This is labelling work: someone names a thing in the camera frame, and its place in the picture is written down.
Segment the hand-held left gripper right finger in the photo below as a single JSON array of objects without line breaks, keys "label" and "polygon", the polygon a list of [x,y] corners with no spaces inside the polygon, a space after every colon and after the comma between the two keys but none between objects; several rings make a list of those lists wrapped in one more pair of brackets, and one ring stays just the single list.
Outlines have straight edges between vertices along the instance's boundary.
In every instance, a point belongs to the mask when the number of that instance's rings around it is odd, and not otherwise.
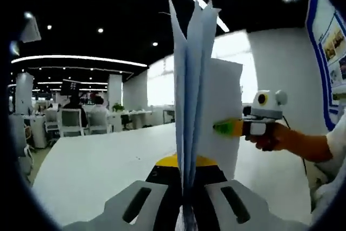
[{"label": "hand-held left gripper right finger", "polygon": [[227,180],[217,162],[207,157],[197,157],[193,196],[198,230],[308,230],[301,222],[272,214],[265,199]]}]

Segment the person's right hand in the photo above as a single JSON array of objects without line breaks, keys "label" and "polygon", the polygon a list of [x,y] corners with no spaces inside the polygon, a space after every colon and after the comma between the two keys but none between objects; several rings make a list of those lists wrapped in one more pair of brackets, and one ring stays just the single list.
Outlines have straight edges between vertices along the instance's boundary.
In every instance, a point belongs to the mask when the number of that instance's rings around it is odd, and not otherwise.
[{"label": "person's right hand", "polygon": [[280,123],[266,125],[264,135],[247,135],[245,139],[254,143],[262,151],[286,150],[290,141],[291,130]]}]

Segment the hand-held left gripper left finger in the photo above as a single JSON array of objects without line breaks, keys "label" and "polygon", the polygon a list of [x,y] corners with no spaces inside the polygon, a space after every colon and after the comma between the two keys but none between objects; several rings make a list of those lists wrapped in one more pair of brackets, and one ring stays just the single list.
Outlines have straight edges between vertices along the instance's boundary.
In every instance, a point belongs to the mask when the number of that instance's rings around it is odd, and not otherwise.
[{"label": "hand-held left gripper left finger", "polygon": [[63,230],[183,230],[181,177],[177,155],[160,159],[144,181],[108,199],[103,212]]}]

